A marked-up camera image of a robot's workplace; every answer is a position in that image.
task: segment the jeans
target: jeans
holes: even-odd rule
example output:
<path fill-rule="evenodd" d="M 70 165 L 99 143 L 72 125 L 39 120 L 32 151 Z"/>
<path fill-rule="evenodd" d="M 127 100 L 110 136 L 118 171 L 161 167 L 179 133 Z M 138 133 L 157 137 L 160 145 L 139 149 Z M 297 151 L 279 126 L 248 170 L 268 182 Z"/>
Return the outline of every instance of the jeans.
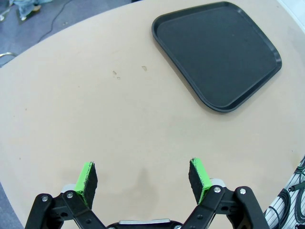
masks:
<path fill-rule="evenodd" d="M 34 5 L 51 2 L 52 0 L 10 0 L 10 4 L 14 3 L 19 7 L 20 17 L 26 17 L 34 9 Z"/>

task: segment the plastic tray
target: plastic tray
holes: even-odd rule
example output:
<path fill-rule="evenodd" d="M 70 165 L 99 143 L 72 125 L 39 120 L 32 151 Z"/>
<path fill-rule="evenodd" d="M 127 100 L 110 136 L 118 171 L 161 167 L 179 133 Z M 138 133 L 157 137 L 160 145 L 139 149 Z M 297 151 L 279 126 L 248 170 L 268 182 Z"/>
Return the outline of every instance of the plastic tray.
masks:
<path fill-rule="evenodd" d="M 282 67 L 266 35 L 229 2 L 162 15 L 152 34 L 199 98 L 219 112 L 239 107 Z"/>

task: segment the screw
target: screw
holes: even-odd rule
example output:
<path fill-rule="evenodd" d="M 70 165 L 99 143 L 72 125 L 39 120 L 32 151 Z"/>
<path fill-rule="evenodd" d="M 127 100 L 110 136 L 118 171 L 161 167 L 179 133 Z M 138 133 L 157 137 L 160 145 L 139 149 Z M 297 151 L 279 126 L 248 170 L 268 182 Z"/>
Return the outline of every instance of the screw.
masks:
<path fill-rule="evenodd" d="M 214 188 L 214 192 L 219 193 L 221 189 L 219 187 Z"/>
<path fill-rule="evenodd" d="M 244 188 L 241 188 L 241 189 L 239 190 L 239 192 L 240 192 L 240 194 L 246 194 L 246 190 L 245 190 Z"/>
<path fill-rule="evenodd" d="M 41 199 L 43 202 L 46 202 L 48 200 L 48 196 L 43 196 Z"/>
<path fill-rule="evenodd" d="M 72 198 L 73 197 L 73 193 L 71 193 L 71 192 L 69 192 L 68 194 L 67 194 L 67 198 Z"/>

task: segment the green foam pad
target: green foam pad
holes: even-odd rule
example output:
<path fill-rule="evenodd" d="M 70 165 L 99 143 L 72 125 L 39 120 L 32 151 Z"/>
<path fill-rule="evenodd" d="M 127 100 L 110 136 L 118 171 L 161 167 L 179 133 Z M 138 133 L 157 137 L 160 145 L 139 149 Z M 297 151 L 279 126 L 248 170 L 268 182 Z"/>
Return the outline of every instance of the green foam pad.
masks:
<path fill-rule="evenodd" d="M 97 175 L 93 162 L 85 163 L 78 177 L 74 191 L 81 195 L 85 204 L 91 209 L 95 190 L 97 188 Z"/>
<path fill-rule="evenodd" d="M 212 186 L 212 182 L 199 158 L 190 160 L 189 180 L 196 202 L 197 204 L 200 204 L 206 192 Z"/>

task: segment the table surface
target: table surface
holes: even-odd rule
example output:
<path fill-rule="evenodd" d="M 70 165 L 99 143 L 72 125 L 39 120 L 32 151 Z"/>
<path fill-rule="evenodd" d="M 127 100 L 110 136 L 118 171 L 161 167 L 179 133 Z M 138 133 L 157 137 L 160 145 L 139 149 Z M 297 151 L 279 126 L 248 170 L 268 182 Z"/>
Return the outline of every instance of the table surface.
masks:
<path fill-rule="evenodd" d="M 94 161 L 93 210 L 184 222 L 195 207 L 189 159 L 265 210 L 305 152 L 305 34 L 275 1 L 232 2 L 262 29 L 283 67 L 237 110 L 202 104 L 151 34 L 165 13 L 210 0 L 144 0 L 73 25 L 0 69 L 1 183 L 22 224 L 35 196 L 75 183 Z M 216 217 L 211 228 L 229 225 Z M 68 223 L 65 228 L 75 228 Z"/>

